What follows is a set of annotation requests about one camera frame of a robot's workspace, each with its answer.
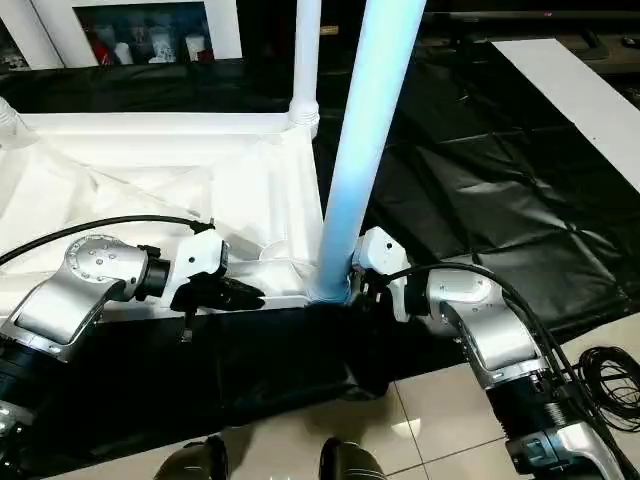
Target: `white floor tile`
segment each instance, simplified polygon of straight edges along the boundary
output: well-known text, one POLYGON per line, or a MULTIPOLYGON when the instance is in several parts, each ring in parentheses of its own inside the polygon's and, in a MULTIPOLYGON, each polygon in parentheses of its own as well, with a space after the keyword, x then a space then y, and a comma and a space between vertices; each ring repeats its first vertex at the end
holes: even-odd
POLYGON ((575 363, 591 347, 616 346, 640 362, 640 313, 621 318, 591 330, 562 346, 567 358, 575 363))
POLYGON ((613 431, 613 438, 624 454, 631 460, 636 470, 640 471, 640 433, 613 431))
POLYGON ((425 465, 429 480, 522 480, 513 468, 504 440, 472 448, 425 465))
POLYGON ((389 476, 389 480, 428 480, 428 478, 424 465, 418 465, 417 467, 389 476))
POLYGON ((466 364, 401 380, 397 385, 425 462, 504 435, 466 364))
POLYGON ((316 480, 320 450, 332 437, 355 441, 387 474, 420 464, 393 385, 373 402, 335 401, 224 434, 232 480, 316 480))

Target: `white shelf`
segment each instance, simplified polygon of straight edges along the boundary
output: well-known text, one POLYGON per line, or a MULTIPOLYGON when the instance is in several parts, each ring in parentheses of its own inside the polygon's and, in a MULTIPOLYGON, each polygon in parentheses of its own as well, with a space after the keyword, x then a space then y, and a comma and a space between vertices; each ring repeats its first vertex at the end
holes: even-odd
POLYGON ((204 3, 204 0, 69 0, 72 7, 108 7, 111 5, 145 5, 152 3, 204 3))

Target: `white pole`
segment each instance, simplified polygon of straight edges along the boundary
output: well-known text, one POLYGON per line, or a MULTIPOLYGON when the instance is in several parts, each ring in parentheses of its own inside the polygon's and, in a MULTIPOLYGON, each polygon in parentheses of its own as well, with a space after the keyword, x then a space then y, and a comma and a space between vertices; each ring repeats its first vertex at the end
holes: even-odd
POLYGON ((33 0, 31 3, 66 67, 98 66, 71 2, 33 0))
POLYGON ((296 6, 296 53, 293 73, 293 99, 289 118, 296 125, 315 127, 317 132, 318 49, 322 0, 298 0, 296 6))
POLYGON ((426 0, 368 0, 325 217, 312 301, 344 303, 380 156, 426 0))
POLYGON ((31 69, 64 67, 31 3, 1 0, 0 17, 31 69))

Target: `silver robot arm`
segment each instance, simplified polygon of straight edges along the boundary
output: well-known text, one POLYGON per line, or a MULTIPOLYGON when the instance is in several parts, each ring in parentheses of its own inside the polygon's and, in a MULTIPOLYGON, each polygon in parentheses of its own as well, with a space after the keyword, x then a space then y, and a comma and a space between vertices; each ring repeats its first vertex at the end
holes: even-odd
MULTIPOLYGON (((356 295, 372 289, 379 301, 384 276, 409 264, 405 250, 382 229, 360 238, 353 257, 356 295)), ((387 286, 396 320, 408 321, 406 278, 387 286)), ((527 324, 491 279, 466 270, 435 269, 417 315, 436 336, 457 339, 507 435, 515 469, 536 478, 569 478, 588 471, 595 478, 621 480, 614 455, 567 398, 527 324)))
POLYGON ((234 310, 229 300, 236 294, 255 299, 247 309, 259 308, 262 292, 223 279, 228 250, 213 229, 184 239, 172 262, 161 259, 155 247, 134 247, 107 235, 77 239, 59 270, 31 290, 0 326, 0 337, 67 363, 108 301, 150 295, 177 311, 195 312, 198 306, 234 310))

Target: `white panel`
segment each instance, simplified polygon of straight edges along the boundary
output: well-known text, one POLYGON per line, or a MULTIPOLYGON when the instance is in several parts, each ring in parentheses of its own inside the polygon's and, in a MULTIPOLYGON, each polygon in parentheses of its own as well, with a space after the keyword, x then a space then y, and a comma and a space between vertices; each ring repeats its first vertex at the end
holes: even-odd
POLYGON ((236 0, 205 0, 204 5, 215 58, 242 58, 236 0))
POLYGON ((67 67, 98 65, 69 0, 32 0, 32 2, 67 67))
POLYGON ((0 1, 0 17, 33 70, 63 67, 47 32, 29 2, 0 1))
POLYGON ((640 111, 555 39, 495 46, 640 192, 640 111))

